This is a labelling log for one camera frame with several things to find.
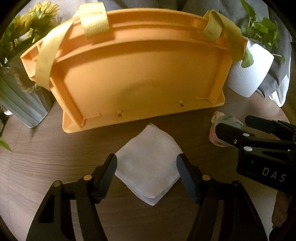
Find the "wooden table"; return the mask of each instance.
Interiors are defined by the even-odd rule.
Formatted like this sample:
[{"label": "wooden table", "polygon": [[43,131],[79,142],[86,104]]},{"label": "wooden table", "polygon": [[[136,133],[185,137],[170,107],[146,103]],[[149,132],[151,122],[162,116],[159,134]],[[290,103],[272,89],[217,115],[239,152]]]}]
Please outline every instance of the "wooden table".
[{"label": "wooden table", "polygon": [[[48,116],[34,129],[15,116],[9,118],[3,139],[13,152],[0,148],[0,215],[19,241],[26,239],[31,221],[48,188],[55,180],[77,181],[101,165],[109,153],[116,153],[147,124],[170,134],[191,163],[203,174],[221,182],[240,180],[262,219],[271,231],[271,214],[276,190],[236,173],[237,149],[214,146],[208,138],[210,120],[216,110],[243,121],[246,115],[287,121],[269,98],[254,93],[239,96],[224,87],[224,106],[146,120],[133,121],[89,131],[67,134],[62,130],[62,110],[55,103]],[[266,136],[253,131],[257,136]],[[82,240],[75,201],[71,202],[77,240]],[[109,241],[186,240],[198,206],[178,180],[155,205],[137,198],[117,177],[97,210]]]}]

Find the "white flower pot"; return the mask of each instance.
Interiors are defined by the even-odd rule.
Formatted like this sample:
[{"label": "white flower pot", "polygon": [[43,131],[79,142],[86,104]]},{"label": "white flower pot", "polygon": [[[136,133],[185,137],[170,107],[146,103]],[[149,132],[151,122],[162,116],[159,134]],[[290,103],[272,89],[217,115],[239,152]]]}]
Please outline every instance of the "white flower pot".
[{"label": "white flower pot", "polygon": [[266,49],[252,41],[248,41],[247,48],[253,55],[254,63],[247,68],[242,68],[242,61],[233,63],[226,84],[236,93],[250,97],[267,75],[274,56]]}]

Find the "orange plastic container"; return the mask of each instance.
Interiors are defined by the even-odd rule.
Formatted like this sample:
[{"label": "orange plastic container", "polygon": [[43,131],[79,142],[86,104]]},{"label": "orange plastic container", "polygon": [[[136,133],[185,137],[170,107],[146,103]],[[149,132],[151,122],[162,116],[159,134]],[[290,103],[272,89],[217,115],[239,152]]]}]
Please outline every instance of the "orange plastic container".
[{"label": "orange plastic container", "polygon": [[[50,89],[65,132],[224,104],[230,45],[224,33],[206,39],[206,19],[143,8],[107,16],[110,30],[88,39],[75,21],[56,55]],[[41,45],[21,57],[31,80]]]}]

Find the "white napkin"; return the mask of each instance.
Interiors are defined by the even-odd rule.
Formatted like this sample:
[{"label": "white napkin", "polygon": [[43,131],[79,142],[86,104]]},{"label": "white napkin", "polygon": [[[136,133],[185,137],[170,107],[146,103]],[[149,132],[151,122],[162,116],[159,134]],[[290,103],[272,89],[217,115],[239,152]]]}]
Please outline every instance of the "white napkin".
[{"label": "white napkin", "polygon": [[155,205],[179,179],[182,150],[164,131],[150,124],[117,153],[115,175],[144,202]]}]

